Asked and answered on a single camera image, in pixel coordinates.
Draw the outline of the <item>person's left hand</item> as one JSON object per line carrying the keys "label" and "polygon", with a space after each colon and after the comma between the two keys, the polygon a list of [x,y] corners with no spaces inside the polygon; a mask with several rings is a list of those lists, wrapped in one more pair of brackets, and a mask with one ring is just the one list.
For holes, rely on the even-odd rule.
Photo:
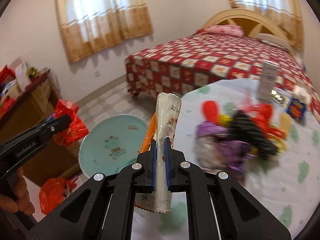
{"label": "person's left hand", "polygon": [[26,181],[23,177],[23,168],[16,171],[17,183],[15,185],[14,193],[16,200],[1,194],[0,207],[2,210],[17,213],[18,211],[25,215],[31,216],[35,212],[35,207],[30,201],[29,191],[27,189]]}

